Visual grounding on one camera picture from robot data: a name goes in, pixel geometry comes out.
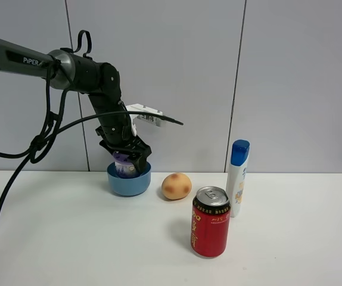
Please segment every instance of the piper logo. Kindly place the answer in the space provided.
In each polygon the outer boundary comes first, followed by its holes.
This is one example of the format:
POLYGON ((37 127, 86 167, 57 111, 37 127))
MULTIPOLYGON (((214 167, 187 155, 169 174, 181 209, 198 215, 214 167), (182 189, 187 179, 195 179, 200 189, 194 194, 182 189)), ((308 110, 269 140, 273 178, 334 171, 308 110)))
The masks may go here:
POLYGON ((38 60, 34 60, 32 58, 26 58, 26 57, 23 58, 23 63, 31 64, 33 66, 38 66, 39 65, 39 61, 38 60))

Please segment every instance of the white bottle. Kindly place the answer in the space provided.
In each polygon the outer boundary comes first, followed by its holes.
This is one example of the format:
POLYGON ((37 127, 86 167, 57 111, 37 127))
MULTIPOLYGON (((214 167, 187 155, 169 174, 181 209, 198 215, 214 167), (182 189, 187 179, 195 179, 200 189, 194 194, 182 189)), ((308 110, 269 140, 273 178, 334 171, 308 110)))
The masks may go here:
POLYGON ((231 217, 237 216, 240 212, 249 148, 250 143, 246 140, 237 140, 232 145, 231 162, 225 190, 231 202, 231 217))

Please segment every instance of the blue bowl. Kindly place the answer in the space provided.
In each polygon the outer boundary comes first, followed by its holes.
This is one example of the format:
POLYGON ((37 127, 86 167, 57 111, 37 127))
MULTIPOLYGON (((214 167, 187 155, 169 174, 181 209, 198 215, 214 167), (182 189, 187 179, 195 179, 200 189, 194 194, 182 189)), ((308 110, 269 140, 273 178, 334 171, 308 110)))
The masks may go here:
POLYGON ((107 168, 107 177, 110 188, 119 195, 131 196, 142 194, 151 181, 151 165, 147 162, 146 170, 136 178, 123 179, 117 176, 114 163, 107 168))

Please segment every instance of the white wall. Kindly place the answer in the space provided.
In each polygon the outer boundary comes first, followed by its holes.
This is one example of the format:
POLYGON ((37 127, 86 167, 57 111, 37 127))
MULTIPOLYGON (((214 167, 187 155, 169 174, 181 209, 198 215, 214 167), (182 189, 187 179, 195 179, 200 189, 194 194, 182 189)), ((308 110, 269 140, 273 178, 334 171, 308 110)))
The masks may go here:
MULTIPOLYGON (((64 1, 0 0, 0 38, 45 54, 70 46, 64 1)), ((51 90, 58 111, 60 91, 51 90)), ((29 147, 45 117, 43 79, 0 73, 0 151, 20 153, 29 147)), ((77 94, 70 92, 64 123, 80 118, 77 94)), ((19 160, 0 158, 0 169, 15 169, 19 160)), ((87 170, 82 128, 58 136, 51 152, 27 170, 87 170)))
MULTIPOLYGON (((185 123, 159 129, 138 122, 155 171, 223 172, 243 0, 69 0, 73 44, 91 32, 92 57, 121 75, 125 104, 157 108, 185 123)), ((82 97, 83 115, 94 111, 82 97)), ((85 123, 91 170, 111 155, 85 123)))
POLYGON ((237 138, 251 172, 342 172, 342 1, 248 1, 237 138))

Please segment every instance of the white table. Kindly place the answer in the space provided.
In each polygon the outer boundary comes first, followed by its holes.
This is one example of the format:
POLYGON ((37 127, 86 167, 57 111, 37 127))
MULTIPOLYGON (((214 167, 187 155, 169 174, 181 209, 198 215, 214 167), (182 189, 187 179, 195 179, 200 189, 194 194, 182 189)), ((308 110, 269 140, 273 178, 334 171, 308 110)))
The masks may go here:
POLYGON ((342 174, 248 174, 214 259, 189 245, 191 201, 226 174, 188 173, 180 201, 163 200, 166 175, 124 198, 105 173, 23 172, 0 217, 0 285, 342 285, 342 174))

